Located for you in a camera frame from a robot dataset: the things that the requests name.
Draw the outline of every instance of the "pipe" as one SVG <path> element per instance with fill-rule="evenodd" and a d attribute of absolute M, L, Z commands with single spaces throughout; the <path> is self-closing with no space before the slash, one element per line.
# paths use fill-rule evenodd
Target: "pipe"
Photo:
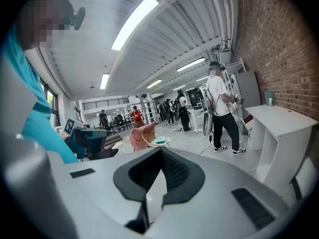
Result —
<path fill-rule="evenodd" d="M 220 3 L 219 0 L 213 0 L 215 7 L 216 7 L 216 12 L 217 12 L 217 17 L 219 21 L 219 28 L 220 28 L 220 35 L 221 35 L 221 41 L 222 41 L 222 49 L 225 49 L 226 45 L 226 36 L 225 36 L 225 28 L 224 28 L 224 19 L 222 15 L 222 11 L 220 8 Z"/>
<path fill-rule="evenodd" d="M 228 5 L 228 1 L 227 0 L 223 0 L 224 1 L 224 8 L 225 8 L 225 14 L 226 14 L 226 27 L 227 27 L 227 47 L 230 47 L 230 12 L 229 12 L 229 5 Z"/>
<path fill-rule="evenodd" d="M 233 38 L 234 38 L 234 2 L 230 0 L 230 8 L 231 8 L 231 37 L 230 37 L 230 48 L 233 46 Z"/>

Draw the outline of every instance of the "ceiling light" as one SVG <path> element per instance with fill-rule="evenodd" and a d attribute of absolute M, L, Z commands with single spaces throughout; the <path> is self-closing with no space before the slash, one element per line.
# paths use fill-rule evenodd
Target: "ceiling light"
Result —
<path fill-rule="evenodd" d="M 147 89 L 149 89 L 149 88 L 151 88 L 151 87 L 155 86 L 157 83 L 160 83 L 160 82 L 161 82 L 161 79 L 159 79 L 159 80 L 155 81 L 154 83 L 150 84 L 150 85 L 149 85 L 149 86 L 147 86 L 146 88 L 147 88 Z"/>
<path fill-rule="evenodd" d="M 176 89 L 173 89 L 173 90 L 178 90 L 178 89 L 181 89 L 181 88 L 184 88 L 186 85 L 183 85 L 183 86 L 180 86 L 180 87 L 178 87 L 178 88 L 176 88 Z"/>
<path fill-rule="evenodd" d="M 209 76 L 206 76 L 206 77 L 200 78 L 200 79 L 198 79 L 198 80 L 196 80 L 196 81 L 199 82 L 199 81 L 201 81 L 201 80 L 207 79 L 208 77 L 209 77 Z"/>
<path fill-rule="evenodd" d="M 103 74 L 103 76 L 102 76 L 102 81 L 101 81 L 101 86 L 100 86 L 100 90 L 105 89 L 106 83 L 108 82 L 109 76 L 110 76 L 110 74 Z"/>
<path fill-rule="evenodd" d="M 125 22 L 118 36 L 116 37 L 112 50 L 121 50 L 126 40 L 129 38 L 133 30 L 146 17 L 153 8 L 158 5 L 156 0 L 143 0 L 140 5 L 133 11 L 131 16 Z"/>
<path fill-rule="evenodd" d="M 198 64 L 198 63 L 200 63 L 200 62 L 202 62 L 202 61 L 205 61 L 205 60 L 206 60 L 206 59 L 205 59 L 204 57 L 199 58 L 199 59 L 197 59 L 197 60 L 195 60 L 195 61 L 193 61 L 193 62 L 190 62 L 190 63 L 187 64 L 187 65 L 184 65 L 183 67 L 180 67 L 180 68 L 176 69 L 176 71 L 180 72 L 181 70 L 184 70 L 184 69 L 186 69 L 186 68 L 188 68 L 188 67 L 190 67 L 190 66 L 196 65 L 196 64 Z"/>

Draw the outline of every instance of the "red brick wall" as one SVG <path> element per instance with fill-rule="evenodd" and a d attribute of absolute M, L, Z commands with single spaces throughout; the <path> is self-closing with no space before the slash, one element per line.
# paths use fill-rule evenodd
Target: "red brick wall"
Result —
<path fill-rule="evenodd" d="M 233 61 L 242 57 L 254 70 L 261 101 L 275 103 L 319 121 L 319 55 L 315 39 L 290 0 L 238 0 Z"/>

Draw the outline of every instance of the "teal sleeve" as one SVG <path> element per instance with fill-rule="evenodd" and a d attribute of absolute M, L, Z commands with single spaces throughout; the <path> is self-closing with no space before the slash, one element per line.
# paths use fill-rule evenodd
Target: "teal sleeve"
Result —
<path fill-rule="evenodd" d="M 37 102 L 22 130 L 23 137 L 35 140 L 45 150 L 59 153 L 64 163 L 78 162 L 73 152 L 50 124 L 51 107 L 44 96 L 39 76 L 30 67 L 19 45 L 15 34 L 15 26 L 8 32 L 1 52 L 8 59 L 20 79 L 37 97 Z"/>

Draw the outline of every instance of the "sneaker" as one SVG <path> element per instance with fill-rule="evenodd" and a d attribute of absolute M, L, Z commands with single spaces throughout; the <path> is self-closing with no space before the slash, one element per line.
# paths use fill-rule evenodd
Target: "sneaker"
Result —
<path fill-rule="evenodd" d="M 221 146 L 220 148 L 215 148 L 215 152 L 219 152 L 226 149 L 227 149 L 227 146 Z"/>
<path fill-rule="evenodd" d="M 239 150 L 233 150 L 233 155 L 238 155 L 238 154 L 245 153 L 245 152 L 246 152 L 245 148 L 242 148 Z"/>

